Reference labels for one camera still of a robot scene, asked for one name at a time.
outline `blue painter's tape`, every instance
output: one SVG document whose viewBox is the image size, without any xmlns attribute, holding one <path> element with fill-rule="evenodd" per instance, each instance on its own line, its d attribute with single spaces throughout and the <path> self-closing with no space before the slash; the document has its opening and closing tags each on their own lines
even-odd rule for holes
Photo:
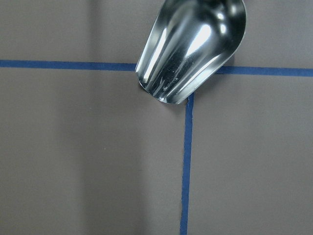
<svg viewBox="0 0 313 235">
<path fill-rule="evenodd" d="M 221 67 L 217 74 L 239 74 L 239 75 L 265 75 L 265 76 L 295 76 L 313 77 L 313 69 L 293 68 L 261 68 L 261 67 Z"/>
<path fill-rule="evenodd" d="M 56 69 L 56 70 L 134 71 L 136 64 L 70 62 L 70 61 L 0 60 L 0 67 L 29 68 L 29 69 Z"/>
<path fill-rule="evenodd" d="M 0 68 L 31 68 L 57 70 L 105 70 L 134 71 L 136 64 L 70 62 L 70 61 L 35 61 L 35 60 L 0 60 Z M 217 74 L 266 75 L 313 77 L 313 69 L 261 68 L 261 67 L 221 67 Z"/>
<path fill-rule="evenodd" d="M 191 94 L 188 97 L 188 103 L 186 105 L 186 115 L 185 115 L 184 160 L 183 160 L 183 168 L 182 168 L 182 189 L 181 189 L 180 235 L 187 235 L 187 227 L 188 227 L 193 108 L 194 108 L 194 94 Z"/>
</svg>

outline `scoop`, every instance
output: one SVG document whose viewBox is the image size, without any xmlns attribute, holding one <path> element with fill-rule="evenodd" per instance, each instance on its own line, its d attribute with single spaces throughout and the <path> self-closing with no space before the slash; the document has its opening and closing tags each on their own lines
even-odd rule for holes
<svg viewBox="0 0 313 235">
<path fill-rule="evenodd" d="M 242 0 L 166 0 L 135 69 L 141 86 L 183 102 L 235 53 L 245 28 Z"/>
</svg>

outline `gray background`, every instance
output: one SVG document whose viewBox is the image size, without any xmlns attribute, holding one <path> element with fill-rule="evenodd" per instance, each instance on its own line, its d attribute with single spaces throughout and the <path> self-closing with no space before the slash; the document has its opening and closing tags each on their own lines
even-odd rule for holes
<svg viewBox="0 0 313 235">
<path fill-rule="evenodd" d="M 0 1 L 0 59 L 136 63 L 163 1 Z M 227 64 L 313 68 L 313 1 L 247 0 Z M 313 234 L 313 80 L 195 95 L 190 235 Z M 0 234 L 179 234 L 184 104 L 132 72 L 0 68 Z"/>
</svg>

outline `horizontal blue tape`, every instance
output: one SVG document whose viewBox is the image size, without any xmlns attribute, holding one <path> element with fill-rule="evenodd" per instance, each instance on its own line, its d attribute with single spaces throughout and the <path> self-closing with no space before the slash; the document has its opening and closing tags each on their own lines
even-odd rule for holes
<svg viewBox="0 0 313 235">
<path fill-rule="evenodd" d="M 221 67 L 217 74 L 266 75 L 266 76 L 295 76 L 313 77 L 313 69 L 295 68 L 262 68 L 262 67 Z"/>
<path fill-rule="evenodd" d="M 70 62 L 70 61 L 0 60 L 0 67 L 55 69 L 55 70 L 134 71 L 136 64 Z"/>
<path fill-rule="evenodd" d="M 105 70 L 134 71 L 136 64 L 70 62 L 70 61 L 34 61 L 34 60 L 0 60 L 2 68 L 31 68 L 57 70 Z M 297 68 L 262 68 L 262 67 L 221 67 L 217 74 L 266 75 L 266 76 L 297 76 L 313 77 L 313 69 Z"/>
</svg>

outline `blue tape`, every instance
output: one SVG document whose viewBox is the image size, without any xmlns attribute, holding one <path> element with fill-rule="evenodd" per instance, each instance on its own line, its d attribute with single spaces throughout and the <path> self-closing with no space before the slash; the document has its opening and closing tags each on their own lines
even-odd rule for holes
<svg viewBox="0 0 313 235">
<path fill-rule="evenodd" d="M 261 68 L 261 67 L 221 67 L 217 74 L 266 75 L 266 76 L 295 76 L 313 77 L 313 69 L 293 68 Z"/>
<path fill-rule="evenodd" d="M 0 67 L 56 69 L 56 70 L 134 71 L 136 64 L 69 62 L 69 61 L 0 60 Z"/>
<path fill-rule="evenodd" d="M 100 62 L 69 62 L 69 61 L 33 61 L 33 60 L 0 60 L 2 68 L 32 68 L 58 70 L 105 70 L 134 71 L 136 64 L 100 63 Z M 217 74 L 266 75 L 266 76 L 297 76 L 313 77 L 313 69 L 294 68 L 261 68 L 261 67 L 221 67 Z"/>
<path fill-rule="evenodd" d="M 187 235 L 187 228 L 188 228 L 193 108 L 194 108 L 194 94 L 191 94 L 188 97 L 188 103 L 186 105 L 186 115 L 185 115 L 184 160 L 183 160 L 183 168 L 182 168 L 182 189 L 181 189 L 180 235 Z"/>
</svg>

